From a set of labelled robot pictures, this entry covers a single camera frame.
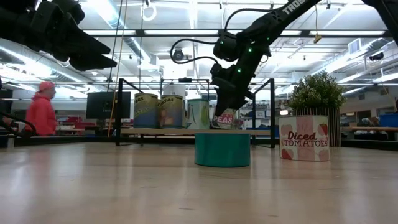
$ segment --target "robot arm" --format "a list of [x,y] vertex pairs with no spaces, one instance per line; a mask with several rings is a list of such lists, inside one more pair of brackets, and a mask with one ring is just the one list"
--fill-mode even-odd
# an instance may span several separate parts
[[77,70],[115,67],[111,49],[79,29],[85,13],[74,0],[0,2],[0,38],[44,51]]
[[[398,0],[363,0],[374,7],[389,31],[398,43]],[[248,28],[233,35],[220,33],[214,47],[214,55],[228,62],[238,60],[236,65],[224,69],[214,64],[210,73],[216,89],[218,101],[216,116],[227,108],[239,109],[245,103],[245,97],[253,98],[248,85],[263,55],[271,56],[269,46],[294,20],[315,6],[320,0],[290,0],[284,6],[272,10],[255,20]]]

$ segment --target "wooden tabletop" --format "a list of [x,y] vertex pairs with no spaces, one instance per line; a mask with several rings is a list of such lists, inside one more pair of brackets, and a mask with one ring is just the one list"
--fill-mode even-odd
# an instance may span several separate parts
[[121,129],[121,134],[251,134],[251,135],[270,135],[268,130],[192,130],[192,129],[150,129],[150,128],[131,128]]

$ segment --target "person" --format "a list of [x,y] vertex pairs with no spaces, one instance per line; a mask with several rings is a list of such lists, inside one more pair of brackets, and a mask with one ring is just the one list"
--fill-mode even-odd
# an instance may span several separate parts
[[[57,122],[55,111],[51,105],[51,99],[55,96],[55,85],[51,82],[42,82],[39,90],[33,96],[26,113],[26,121],[32,123],[36,128],[36,135],[50,136],[55,134]],[[25,126],[26,132],[32,132],[32,128]]]

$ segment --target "blue bin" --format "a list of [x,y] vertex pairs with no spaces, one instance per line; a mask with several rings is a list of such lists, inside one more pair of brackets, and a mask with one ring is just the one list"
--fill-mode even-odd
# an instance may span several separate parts
[[380,126],[398,128],[398,114],[380,115]]

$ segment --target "black screen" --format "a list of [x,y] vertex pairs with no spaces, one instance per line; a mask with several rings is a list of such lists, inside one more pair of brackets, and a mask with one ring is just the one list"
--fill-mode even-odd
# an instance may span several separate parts
[[[111,118],[113,93],[89,93],[87,96],[87,119],[109,119]],[[122,117],[130,118],[131,93],[122,95]],[[114,106],[113,118],[116,117],[117,103]]]

